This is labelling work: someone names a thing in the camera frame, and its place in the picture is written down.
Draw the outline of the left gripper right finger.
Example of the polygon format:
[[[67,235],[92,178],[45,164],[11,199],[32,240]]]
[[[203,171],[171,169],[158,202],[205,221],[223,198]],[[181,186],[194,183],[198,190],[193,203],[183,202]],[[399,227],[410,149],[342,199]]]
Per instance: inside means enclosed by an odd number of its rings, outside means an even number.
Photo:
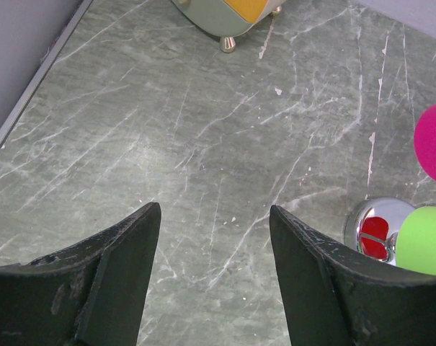
[[[270,237],[292,345],[436,345],[436,276],[366,257],[278,205]]]

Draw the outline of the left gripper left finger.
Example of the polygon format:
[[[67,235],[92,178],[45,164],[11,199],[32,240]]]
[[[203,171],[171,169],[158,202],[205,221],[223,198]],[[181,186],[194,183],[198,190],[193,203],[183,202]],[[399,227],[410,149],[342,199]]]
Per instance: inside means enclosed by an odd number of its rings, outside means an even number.
[[[0,267],[0,345],[135,345],[158,203],[26,265]]]

